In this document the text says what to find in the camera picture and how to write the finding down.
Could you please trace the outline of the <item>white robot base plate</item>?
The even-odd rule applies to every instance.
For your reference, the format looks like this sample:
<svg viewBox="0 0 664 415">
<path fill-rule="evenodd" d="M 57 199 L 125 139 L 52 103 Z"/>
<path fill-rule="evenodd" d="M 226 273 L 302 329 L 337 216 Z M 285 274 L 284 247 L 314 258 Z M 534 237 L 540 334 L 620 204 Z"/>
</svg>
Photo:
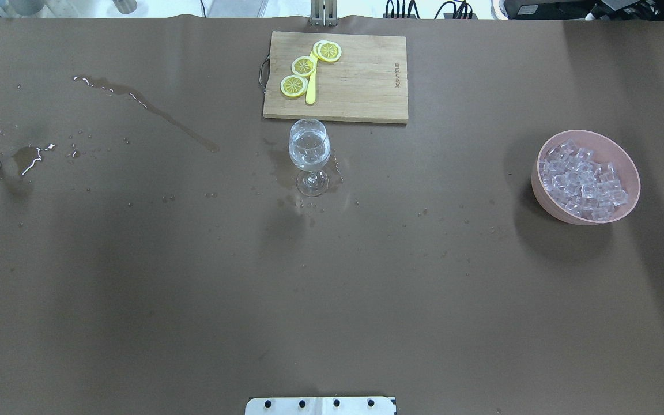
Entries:
<svg viewBox="0 0 664 415">
<path fill-rule="evenodd" d="M 256 397 L 245 414 L 397 414 L 395 397 Z"/>
</svg>

